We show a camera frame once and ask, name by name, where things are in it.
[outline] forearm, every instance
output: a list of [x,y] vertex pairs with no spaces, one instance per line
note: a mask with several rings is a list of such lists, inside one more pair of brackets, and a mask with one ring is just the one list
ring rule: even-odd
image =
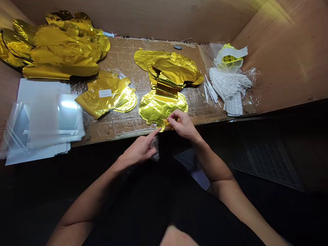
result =
[[224,161],[211,150],[210,146],[200,136],[192,140],[192,144],[202,169],[210,182],[233,178],[232,172]]
[[108,194],[110,184],[121,172],[116,168],[119,161],[117,160],[75,200],[58,223],[58,227],[93,221]]
[[240,221],[255,232],[266,246],[288,245],[264,220],[234,179],[222,180],[216,183],[215,186],[219,187],[217,196],[220,200]]

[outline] stack of plastic bags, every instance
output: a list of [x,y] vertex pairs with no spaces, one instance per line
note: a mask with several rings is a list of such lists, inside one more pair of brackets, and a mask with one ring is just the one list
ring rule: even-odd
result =
[[0,158],[6,165],[67,153],[85,135],[82,108],[59,81],[21,79],[4,132]]

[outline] metal vent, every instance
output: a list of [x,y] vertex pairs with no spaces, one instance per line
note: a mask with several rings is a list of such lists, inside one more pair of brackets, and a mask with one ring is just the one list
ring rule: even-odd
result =
[[302,190],[282,143],[273,136],[244,139],[239,145],[233,168]]

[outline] white label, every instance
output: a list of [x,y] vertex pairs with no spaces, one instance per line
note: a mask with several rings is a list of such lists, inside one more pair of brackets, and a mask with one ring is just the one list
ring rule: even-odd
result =
[[108,96],[112,96],[112,90],[111,89],[100,90],[99,91],[99,97],[108,97]]

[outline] wooden partition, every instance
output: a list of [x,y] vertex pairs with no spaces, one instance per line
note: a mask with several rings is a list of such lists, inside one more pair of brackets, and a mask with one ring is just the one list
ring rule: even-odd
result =
[[[10,1],[0,0],[0,28],[11,28],[12,20],[31,21]],[[17,99],[19,80],[22,74],[0,61],[0,139],[2,139],[10,110]]]
[[36,25],[46,13],[86,12],[94,27],[120,36],[232,42],[266,0],[12,0]]
[[261,72],[258,113],[328,97],[327,1],[267,0],[232,44]]

